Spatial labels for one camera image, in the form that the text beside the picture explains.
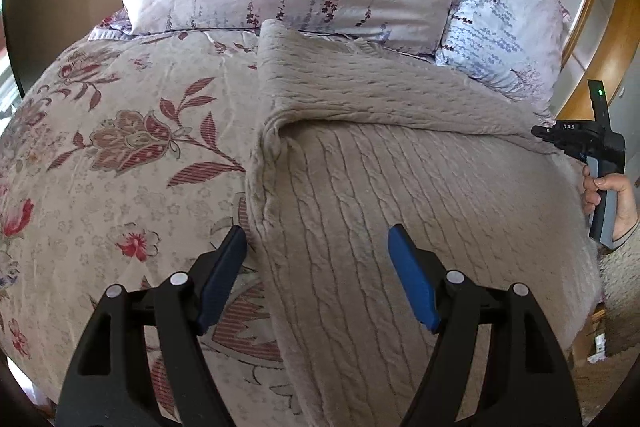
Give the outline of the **person's right hand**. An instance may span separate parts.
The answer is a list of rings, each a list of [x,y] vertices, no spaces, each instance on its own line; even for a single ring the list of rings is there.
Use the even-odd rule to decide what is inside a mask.
[[[582,211],[591,215],[600,204],[599,191],[614,191],[617,194],[616,213],[612,239],[619,242],[639,221],[634,189],[623,174],[610,173],[603,178],[591,176],[588,166],[582,169]]]

